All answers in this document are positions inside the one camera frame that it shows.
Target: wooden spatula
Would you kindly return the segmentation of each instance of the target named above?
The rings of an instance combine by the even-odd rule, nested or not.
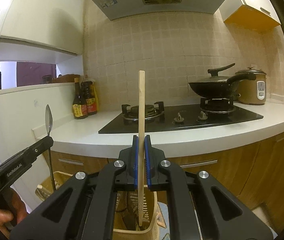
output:
[[[139,150],[138,150],[138,214],[139,226],[143,219],[144,198],[144,128],[145,128],[145,72],[139,71]]]

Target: metal bolt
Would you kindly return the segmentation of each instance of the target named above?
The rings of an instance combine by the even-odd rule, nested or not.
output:
[[[163,160],[160,162],[161,166],[163,167],[169,167],[171,165],[170,161],[168,160]]]
[[[82,171],[79,171],[78,173],[75,174],[75,177],[77,179],[84,179],[85,178],[85,173]]]
[[[124,166],[124,161],[121,161],[121,160],[115,161],[114,162],[114,166],[118,167],[118,168],[123,167]]]
[[[203,179],[206,179],[207,177],[209,177],[209,173],[207,173],[206,171],[200,171],[199,176]]]

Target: drawer handle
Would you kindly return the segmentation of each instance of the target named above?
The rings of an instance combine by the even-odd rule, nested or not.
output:
[[[281,142],[282,140],[284,140],[284,137],[281,139],[276,140],[276,142]]]
[[[217,162],[218,160],[214,160],[214,161],[208,161],[208,162],[203,162],[203,163],[193,163],[193,164],[181,165],[180,167],[185,169],[185,168],[204,166],[204,165],[213,164]]]
[[[262,12],[264,12],[264,13],[266,13],[266,14],[271,14],[271,12],[269,12],[268,10],[266,10],[266,9],[264,9],[263,7],[260,7],[260,9],[261,9],[261,11]]]
[[[84,165],[82,162],[76,162],[76,161],[71,161],[71,160],[67,160],[67,159],[59,159],[59,162],[75,164],[75,165],[80,165],[80,166]]]

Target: human hand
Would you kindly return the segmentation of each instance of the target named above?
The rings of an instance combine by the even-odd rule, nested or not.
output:
[[[28,212],[26,211],[26,206],[24,202],[21,200],[20,196],[12,189],[12,206],[16,209],[16,221],[20,223],[27,215]],[[7,222],[12,221],[13,214],[8,210],[0,209],[0,231],[9,238],[10,232],[7,230],[6,226],[4,225]]]

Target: rice cooker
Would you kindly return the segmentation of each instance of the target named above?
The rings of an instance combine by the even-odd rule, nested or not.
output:
[[[237,89],[239,102],[247,105],[263,105],[267,98],[267,74],[262,70],[253,69],[252,67],[236,72],[236,74],[243,73],[253,73],[257,78],[256,80],[239,81]]]

